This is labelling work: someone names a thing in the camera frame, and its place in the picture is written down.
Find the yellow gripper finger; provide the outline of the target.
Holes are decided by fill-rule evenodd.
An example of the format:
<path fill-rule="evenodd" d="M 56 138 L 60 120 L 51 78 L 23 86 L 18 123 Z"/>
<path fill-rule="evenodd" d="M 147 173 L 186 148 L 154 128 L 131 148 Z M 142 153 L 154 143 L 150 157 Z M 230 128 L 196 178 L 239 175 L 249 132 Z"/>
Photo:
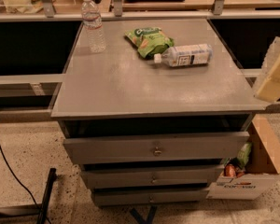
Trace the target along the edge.
<path fill-rule="evenodd" d="M 280 99 L 280 40 L 269 46 L 255 82 L 255 96 L 274 103 Z"/>

